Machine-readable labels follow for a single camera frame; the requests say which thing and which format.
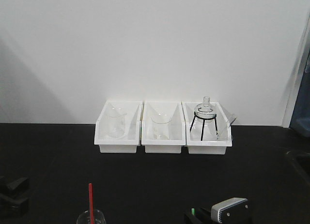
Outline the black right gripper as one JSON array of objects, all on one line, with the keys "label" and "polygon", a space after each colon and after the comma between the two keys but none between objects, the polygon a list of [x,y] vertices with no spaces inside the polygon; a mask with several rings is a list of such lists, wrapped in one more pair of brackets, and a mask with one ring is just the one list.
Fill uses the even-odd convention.
[{"label": "black right gripper", "polygon": [[[196,218],[202,224],[211,223],[211,214],[205,208],[196,208],[195,216],[191,212],[184,213],[184,223],[185,224],[195,224]],[[252,216],[238,216],[233,222],[233,224],[253,224]]]}]

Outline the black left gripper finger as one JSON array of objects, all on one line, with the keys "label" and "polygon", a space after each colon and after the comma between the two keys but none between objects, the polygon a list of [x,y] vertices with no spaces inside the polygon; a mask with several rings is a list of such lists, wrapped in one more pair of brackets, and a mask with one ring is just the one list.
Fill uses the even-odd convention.
[{"label": "black left gripper finger", "polygon": [[0,192],[3,194],[17,194],[29,189],[30,180],[26,177],[7,182],[4,176],[0,177]]},{"label": "black left gripper finger", "polygon": [[13,199],[4,194],[0,195],[0,216],[21,217],[29,211],[29,199]]}]

